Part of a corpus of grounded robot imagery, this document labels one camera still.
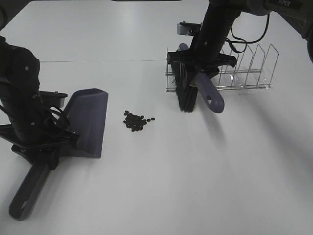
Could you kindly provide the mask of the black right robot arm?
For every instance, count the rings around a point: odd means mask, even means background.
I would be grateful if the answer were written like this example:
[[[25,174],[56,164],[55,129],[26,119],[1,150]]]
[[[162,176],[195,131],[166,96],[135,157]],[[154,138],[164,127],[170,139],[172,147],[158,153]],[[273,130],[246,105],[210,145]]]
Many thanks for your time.
[[[234,37],[228,39],[232,25],[242,12],[256,16],[269,16],[276,12],[307,41],[308,54],[313,56],[313,2],[311,0],[212,0],[202,24],[180,23],[192,30],[190,47],[181,44],[176,52],[167,54],[168,64],[183,65],[192,72],[207,75],[218,73],[222,65],[235,66],[233,56],[221,54],[224,43],[248,45],[249,42]]]

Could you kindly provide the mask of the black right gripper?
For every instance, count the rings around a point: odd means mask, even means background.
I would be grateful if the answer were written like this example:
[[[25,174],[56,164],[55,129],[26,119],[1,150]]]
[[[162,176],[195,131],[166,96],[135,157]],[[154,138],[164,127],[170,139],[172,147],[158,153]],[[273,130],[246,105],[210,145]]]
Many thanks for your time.
[[[226,37],[195,36],[189,49],[168,52],[167,63],[171,64],[175,84],[190,85],[196,73],[193,66],[201,68],[209,79],[219,74],[219,66],[235,67],[236,57],[221,53],[225,40]]]

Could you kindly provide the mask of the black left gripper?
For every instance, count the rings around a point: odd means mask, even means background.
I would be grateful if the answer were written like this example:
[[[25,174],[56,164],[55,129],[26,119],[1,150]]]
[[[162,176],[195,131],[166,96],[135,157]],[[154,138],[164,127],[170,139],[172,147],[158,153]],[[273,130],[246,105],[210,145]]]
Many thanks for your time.
[[[0,110],[9,124],[0,126],[0,137],[13,144],[11,151],[34,163],[34,153],[51,152],[50,170],[59,164],[60,147],[76,146],[79,135],[71,132],[70,121],[62,108],[47,107],[40,97],[14,99],[2,97]]]

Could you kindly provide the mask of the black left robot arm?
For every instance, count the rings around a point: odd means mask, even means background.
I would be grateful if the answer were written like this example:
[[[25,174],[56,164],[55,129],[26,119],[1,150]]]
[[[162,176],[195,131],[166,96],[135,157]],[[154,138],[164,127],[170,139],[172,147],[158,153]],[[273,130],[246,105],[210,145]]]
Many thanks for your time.
[[[30,50],[0,39],[0,109],[9,124],[0,126],[0,137],[31,164],[42,161],[54,170],[60,149],[75,145],[79,136],[69,131],[62,108],[66,94],[41,92],[40,61]]]

